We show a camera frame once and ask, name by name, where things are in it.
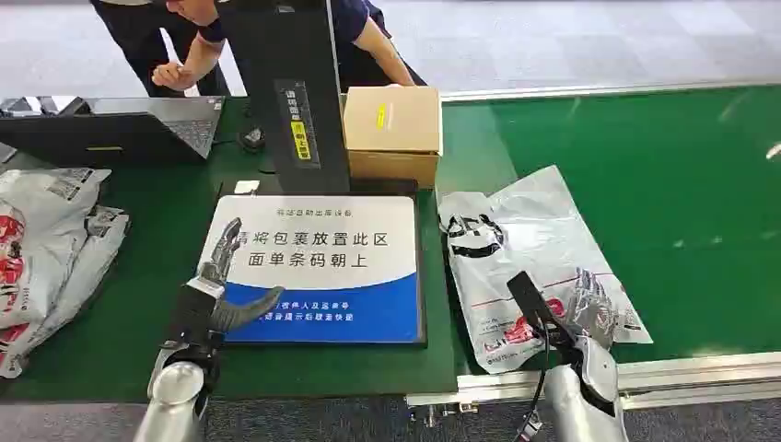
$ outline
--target cardboard box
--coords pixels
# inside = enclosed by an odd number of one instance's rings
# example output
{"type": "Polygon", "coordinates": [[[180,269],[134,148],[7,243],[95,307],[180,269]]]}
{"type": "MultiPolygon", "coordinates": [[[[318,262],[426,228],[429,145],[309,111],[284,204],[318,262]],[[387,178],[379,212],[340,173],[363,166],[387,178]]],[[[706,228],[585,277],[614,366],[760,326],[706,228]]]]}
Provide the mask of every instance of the cardboard box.
{"type": "Polygon", "coordinates": [[[344,108],[350,175],[414,179],[434,188],[442,105],[432,87],[350,87],[344,108]]]}

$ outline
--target sign board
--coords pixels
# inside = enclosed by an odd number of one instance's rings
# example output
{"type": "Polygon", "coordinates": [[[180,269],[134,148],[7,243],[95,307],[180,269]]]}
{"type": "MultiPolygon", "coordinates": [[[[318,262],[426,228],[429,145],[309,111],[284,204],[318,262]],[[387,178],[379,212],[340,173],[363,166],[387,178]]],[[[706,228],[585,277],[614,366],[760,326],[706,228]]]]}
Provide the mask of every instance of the sign board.
{"type": "Polygon", "coordinates": [[[225,196],[201,262],[240,218],[226,299],[286,290],[230,343],[420,343],[415,210],[404,196],[225,196]]]}

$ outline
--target yellow label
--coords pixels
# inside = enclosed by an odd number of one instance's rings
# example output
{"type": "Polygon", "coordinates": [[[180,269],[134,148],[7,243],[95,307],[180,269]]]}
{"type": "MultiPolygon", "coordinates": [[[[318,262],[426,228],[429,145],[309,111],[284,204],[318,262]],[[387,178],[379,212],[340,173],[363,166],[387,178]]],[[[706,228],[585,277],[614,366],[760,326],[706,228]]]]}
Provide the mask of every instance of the yellow label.
{"type": "Polygon", "coordinates": [[[383,126],[385,126],[385,103],[377,108],[377,128],[382,129],[383,126]]]}
{"type": "Polygon", "coordinates": [[[296,154],[299,159],[312,159],[309,152],[309,141],[307,141],[307,128],[303,122],[290,122],[290,129],[293,130],[293,141],[296,143],[296,154]]]}

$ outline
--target silver robotic arm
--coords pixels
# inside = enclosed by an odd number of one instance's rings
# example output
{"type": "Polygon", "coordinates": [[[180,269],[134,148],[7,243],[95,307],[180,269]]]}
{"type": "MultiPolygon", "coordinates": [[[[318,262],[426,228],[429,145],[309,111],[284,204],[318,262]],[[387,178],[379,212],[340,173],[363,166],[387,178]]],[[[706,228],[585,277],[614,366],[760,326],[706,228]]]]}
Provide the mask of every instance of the silver robotic arm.
{"type": "MultiPolygon", "coordinates": [[[[557,440],[628,442],[618,367],[610,352],[583,328],[560,321],[525,272],[507,282],[507,287],[535,334],[562,356],[562,364],[544,374],[543,387],[553,410],[557,440]]],[[[531,440],[540,426],[536,419],[527,419],[519,429],[519,440],[531,440]]]]}
{"type": "Polygon", "coordinates": [[[271,310],[282,295],[274,287],[246,305],[237,307],[224,299],[233,252],[239,248],[241,220],[225,227],[212,259],[183,285],[160,346],[146,389],[149,406],[134,442],[193,442],[203,440],[201,426],[209,396],[219,379],[218,349],[223,335],[271,310]]]}

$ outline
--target man's arm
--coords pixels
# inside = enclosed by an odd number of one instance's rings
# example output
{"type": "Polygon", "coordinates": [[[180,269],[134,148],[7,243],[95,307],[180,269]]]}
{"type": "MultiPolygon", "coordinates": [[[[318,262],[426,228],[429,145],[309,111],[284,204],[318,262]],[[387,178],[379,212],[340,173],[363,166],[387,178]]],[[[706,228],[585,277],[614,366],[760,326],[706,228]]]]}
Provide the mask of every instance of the man's arm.
{"type": "Polygon", "coordinates": [[[367,18],[364,30],[354,41],[354,45],[371,53],[379,67],[382,68],[382,71],[385,72],[385,75],[393,83],[402,86],[414,86],[414,81],[409,69],[407,69],[407,65],[404,64],[402,57],[396,52],[396,48],[393,47],[391,40],[382,33],[382,30],[379,29],[379,26],[371,17],[367,18]]]}
{"type": "Polygon", "coordinates": [[[192,40],[184,66],[161,64],[152,74],[152,81],[175,90],[188,89],[215,68],[224,46],[225,41],[207,41],[199,32],[192,40]]]}

